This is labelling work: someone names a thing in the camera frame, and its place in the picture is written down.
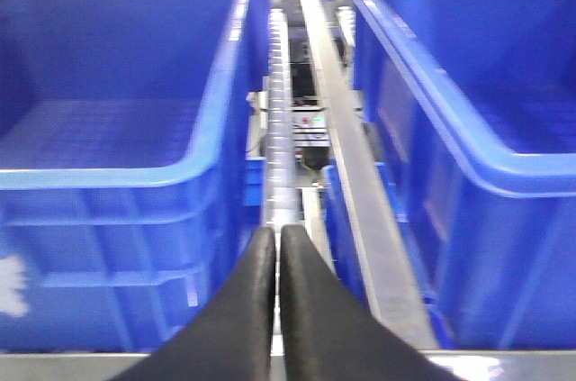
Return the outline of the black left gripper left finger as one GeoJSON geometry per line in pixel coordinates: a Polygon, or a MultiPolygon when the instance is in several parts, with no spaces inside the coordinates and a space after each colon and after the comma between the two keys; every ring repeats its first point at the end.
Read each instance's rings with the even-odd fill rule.
{"type": "Polygon", "coordinates": [[[275,232],[254,230],[211,301],[160,349],[115,380],[267,380],[275,307],[275,232]]]}

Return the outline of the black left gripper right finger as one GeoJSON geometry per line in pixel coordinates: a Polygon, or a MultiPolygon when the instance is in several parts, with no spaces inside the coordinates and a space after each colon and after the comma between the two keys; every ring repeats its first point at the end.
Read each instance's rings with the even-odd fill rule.
{"type": "Polygon", "coordinates": [[[454,380],[381,325],[337,279],[305,228],[285,225],[280,318],[290,380],[454,380]]]}

